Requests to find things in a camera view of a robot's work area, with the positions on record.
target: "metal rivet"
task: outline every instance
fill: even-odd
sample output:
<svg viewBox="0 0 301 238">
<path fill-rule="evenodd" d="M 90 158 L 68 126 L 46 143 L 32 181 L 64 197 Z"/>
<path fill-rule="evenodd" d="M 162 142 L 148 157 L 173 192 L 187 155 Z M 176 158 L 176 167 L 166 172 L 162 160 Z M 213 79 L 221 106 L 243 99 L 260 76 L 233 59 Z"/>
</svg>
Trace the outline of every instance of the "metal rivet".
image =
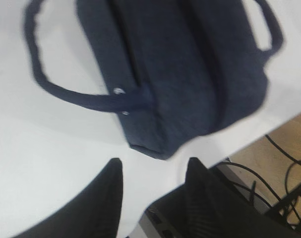
<svg viewBox="0 0 301 238">
<path fill-rule="evenodd" d="M 125 93 L 125 91 L 122 88 L 114 88 L 113 92 L 117 95 Z"/>
<path fill-rule="evenodd" d="M 113 92 L 117 95 L 125 93 L 122 88 L 114 88 Z M 122 112 L 123 115 L 128 116 L 129 112 Z"/>
</svg>

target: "dark blue bag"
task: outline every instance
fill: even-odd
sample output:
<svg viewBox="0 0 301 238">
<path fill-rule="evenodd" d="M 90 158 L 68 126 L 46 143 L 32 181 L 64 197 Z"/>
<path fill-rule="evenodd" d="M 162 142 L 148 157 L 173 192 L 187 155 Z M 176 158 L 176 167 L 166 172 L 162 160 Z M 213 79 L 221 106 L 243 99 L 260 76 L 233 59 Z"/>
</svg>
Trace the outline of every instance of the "dark blue bag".
<svg viewBox="0 0 301 238">
<path fill-rule="evenodd" d="M 241 0 L 77 0 L 77 13 L 109 95 L 51 83 L 34 31 L 43 0 L 26 9 L 34 77 L 70 103 L 117 113 L 131 148 L 167 159 L 185 142 L 250 115 L 266 95 L 263 67 L 283 35 L 265 0 L 272 48 L 257 48 Z"/>
</svg>

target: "floor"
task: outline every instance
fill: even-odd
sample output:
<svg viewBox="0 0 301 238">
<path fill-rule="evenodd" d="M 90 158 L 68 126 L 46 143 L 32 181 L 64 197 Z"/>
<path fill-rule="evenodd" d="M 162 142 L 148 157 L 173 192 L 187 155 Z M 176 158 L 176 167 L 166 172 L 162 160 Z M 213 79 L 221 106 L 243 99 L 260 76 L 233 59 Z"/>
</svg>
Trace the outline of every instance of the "floor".
<svg viewBox="0 0 301 238">
<path fill-rule="evenodd" d="M 297 160 L 301 160 L 301 115 L 269 133 L 269 136 L 288 154 Z M 262 137 L 245 149 L 232 155 L 230 160 L 245 165 L 259 173 L 280 197 L 286 195 L 284 188 L 285 174 L 293 162 L 275 148 L 266 137 Z M 255 180 L 256 192 L 261 194 L 270 204 L 273 205 L 277 202 L 272 193 L 253 174 L 233 166 L 230 166 L 230 168 L 249 187 L 252 186 Z M 296 165 L 291 170 L 288 178 L 288 190 L 292 190 L 300 182 L 301 166 Z M 296 209 L 301 216 L 301 202 L 297 204 Z M 292 223 L 297 222 L 294 213 L 289 216 L 288 220 Z"/>
</svg>

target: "bag strap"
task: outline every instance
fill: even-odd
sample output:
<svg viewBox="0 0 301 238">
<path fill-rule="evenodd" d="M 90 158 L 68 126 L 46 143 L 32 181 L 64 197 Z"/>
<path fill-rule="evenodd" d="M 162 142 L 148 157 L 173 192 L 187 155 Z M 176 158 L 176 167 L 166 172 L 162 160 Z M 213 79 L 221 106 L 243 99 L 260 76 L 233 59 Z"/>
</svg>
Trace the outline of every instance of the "bag strap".
<svg viewBox="0 0 301 238">
<path fill-rule="evenodd" d="M 271 48 L 264 51 L 265 60 L 268 60 L 272 55 L 278 52 L 284 42 L 283 33 L 278 20 L 266 0 L 255 0 L 262 9 L 268 29 L 271 34 Z"/>
<path fill-rule="evenodd" d="M 139 88 L 128 93 L 91 95 L 74 92 L 50 82 L 43 72 L 39 59 L 39 48 L 35 37 L 35 29 L 37 26 L 35 17 L 40 12 L 43 1 L 44 0 L 31 0 L 26 7 L 24 33 L 31 56 L 34 78 L 44 90 L 69 103 L 101 112 L 130 112 L 148 109 L 154 105 L 155 100 L 147 84 L 141 85 Z"/>
</svg>

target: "wire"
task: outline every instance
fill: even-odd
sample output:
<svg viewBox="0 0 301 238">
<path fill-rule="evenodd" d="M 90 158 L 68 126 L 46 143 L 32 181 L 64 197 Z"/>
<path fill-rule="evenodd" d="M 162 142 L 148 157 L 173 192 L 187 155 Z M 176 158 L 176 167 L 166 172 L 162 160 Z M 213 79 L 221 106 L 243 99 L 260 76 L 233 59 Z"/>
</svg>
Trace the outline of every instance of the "wire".
<svg viewBox="0 0 301 238">
<path fill-rule="evenodd" d="M 253 182 L 253 184 L 251 186 L 251 192 L 249 195 L 249 202 L 250 202 L 251 206 L 254 206 L 255 190 L 256 190 L 256 181 Z"/>
<path fill-rule="evenodd" d="M 288 191 L 288 177 L 289 177 L 289 174 L 290 174 L 290 171 L 291 169 L 293 168 L 293 166 L 295 166 L 296 164 L 298 163 L 295 163 L 293 162 L 287 169 L 287 172 L 286 172 L 286 175 L 285 175 L 285 191 L 286 191 L 286 194 L 289 194 L 289 191 Z"/>
<path fill-rule="evenodd" d="M 291 169 L 297 165 L 298 163 L 295 163 L 293 162 L 287 169 L 287 172 L 286 172 L 286 175 L 285 175 L 285 191 L 286 191 L 286 194 L 288 195 L 289 194 L 289 191 L 288 191 L 288 178 L 289 178 L 289 174 L 290 174 L 290 171 Z M 293 205 L 291 203 L 291 207 L 292 207 L 292 210 L 294 211 L 295 215 L 297 216 L 298 220 L 301 221 L 301 217 L 299 215 L 299 213 L 296 211 L 296 208 L 295 208 L 295 205 Z"/>
<path fill-rule="evenodd" d="M 231 165 L 231 166 L 236 166 L 239 168 L 242 168 L 244 170 L 249 171 L 250 173 L 254 174 L 256 177 L 259 178 L 263 182 L 263 184 L 269 189 L 269 191 L 277 198 L 278 201 L 281 201 L 281 198 L 278 196 L 278 194 L 274 191 L 274 189 L 263 179 L 258 173 L 256 173 L 254 170 L 251 170 L 250 168 L 237 164 L 237 163 L 232 163 L 232 162 L 220 162 L 218 165 Z"/>
<path fill-rule="evenodd" d="M 237 182 L 234 182 L 234 181 L 230 181 L 233 185 L 235 185 L 235 186 L 237 186 L 237 187 L 240 187 L 240 188 L 242 188 L 242 189 L 244 189 L 244 190 L 246 190 L 246 191 L 248 191 L 248 192 L 252 192 L 252 189 L 250 189 L 250 188 L 248 188 L 248 187 L 245 187 L 244 185 L 241 185 L 241 184 L 239 184 L 239 183 L 237 183 Z M 262 196 L 260 196 L 258 193 L 256 193 L 256 192 L 254 192 L 253 193 L 256 197 L 258 197 L 260 200 L 262 200 L 265 204 L 266 204 L 266 206 L 268 206 L 268 207 L 272 207 L 270 204 L 269 204 L 269 202 L 267 202 L 266 200 L 265 200 L 265 198 L 263 198 Z"/>
<path fill-rule="evenodd" d="M 286 151 L 284 151 L 279 145 L 277 145 L 272 138 L 269 137 L 269 135 L 265 135 L 265 137 L 269 140 L 269 142 L 275 146 L 282 154 L 284 154 L 287 158 L 292 160 L 294 163 L 298 164 L 301 166 L 301 162 L 296 160 L 294 157 L 292 157 L 290 154 L 288 154 Z"/>
<path fill-rule="evenodd" d="M 286 191 L 286 194 L 288 195 L 289 194 L 289 191 L 288 191 L 288 177 L 289 177 L 289 173 L 292 169 L 292 167 L 294 165 L 300 165 L 301 166 L 301 160 L 296 160 L 294 157 L 292 157 L 290 154 L 288 154 L 285 150 L 283 150 L 279 145 L 277 145 L 272 138 L 270 138 L 269 135 L 265 135 L 265 137 L 268 139 L 268 141 L 273 145 L 275 146 L 283 155 L 285 155 L 288 159 L 292 160 L 293 163 L 289 166 L 289 168 L 287 169 L 287 172 L 286 172 L 286 175 L 285 175 L 285 191 Z M 295 206 L 291 203 L 290 204 L 291 207 L 292 207 L 292 210 L 294 211 L 295 215 L 297 216 L 297 218 L 299 219 L 299 221 L 301 221 L 301 217 L 299 216 L 298 212 L 296 211 L 295 209 Z"/>
</svg>

